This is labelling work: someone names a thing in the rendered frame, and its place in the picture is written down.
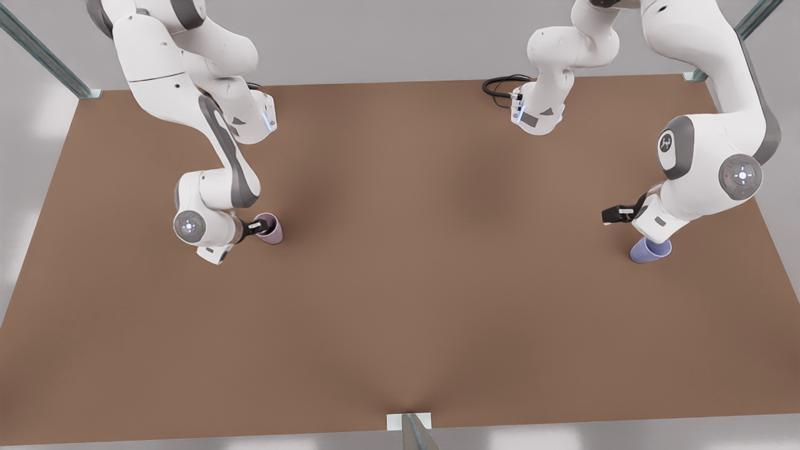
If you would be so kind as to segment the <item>purple cup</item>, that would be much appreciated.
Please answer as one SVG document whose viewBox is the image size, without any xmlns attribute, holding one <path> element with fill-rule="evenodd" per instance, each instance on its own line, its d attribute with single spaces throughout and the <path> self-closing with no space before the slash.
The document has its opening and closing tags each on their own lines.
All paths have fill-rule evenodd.
<svg viewBox="0 0 800 450">
<path fill-rule="evenodd" d="M 669 240 L 662 243 L 655 243 L 643 237 L 632 246 L 629 257 L 631 257 L 631 260 L 635 263 L 654 262 L 655 260 L 669 256 L 672 248 L 672 243 Z"/>
</svg>

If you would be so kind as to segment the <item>pink cup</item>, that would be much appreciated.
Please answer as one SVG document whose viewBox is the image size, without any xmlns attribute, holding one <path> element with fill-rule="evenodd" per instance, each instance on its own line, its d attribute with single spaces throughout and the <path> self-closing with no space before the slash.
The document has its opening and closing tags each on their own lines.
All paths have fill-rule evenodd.
<svg viewBox="0 0 800 450">
<path fill-rule="evenodd" d="M 268 212 L 258 214 L 254 218 L 252 225 L 257 225 L 257 228 L 253 228 L 252 230 L 255 230 L 254 235 L 263 242 L 269 243 L 270 245 L 277 245 L 283 241 L 283 229 L 278 218 L 274 214 Z"/>
</svg>

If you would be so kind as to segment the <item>silver frame post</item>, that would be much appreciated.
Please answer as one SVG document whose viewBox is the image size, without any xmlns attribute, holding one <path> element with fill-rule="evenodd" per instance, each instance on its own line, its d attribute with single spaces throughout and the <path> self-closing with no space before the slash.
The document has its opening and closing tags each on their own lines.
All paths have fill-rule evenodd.
<svg viewBox="0 0 800 450">
<path fill-rule="evenodd" d="M 25 26 L 3 3 L 0 3 L 0 29 L 6 32 L 17 45 L 40 63 L 78 99 L 100 99 L 102 89 L 91 89 L 62 60 Z"/>
<path fill-rule="evenodd" d="M 402 433 L 402 450 L 442 450 L 431 435 L 429 412 L 386 415 L 386 430 Z"/>
<path fill-rule="evenodd" d="M 784 0 L 758 0 L 757 3 L 749 10 L 747 14 L 737 23 L 734 27 L 737 36 L 742 40 L 751 35 L 755 29 L 759 28 L 766 18 L 775 11 L 783 3 Z M 700 83 L 708 80 L 708 74 L 702 69 L 695 69 L 694 71 L 683 72 L 682 78 L 688 83 Z"/>
</svg>

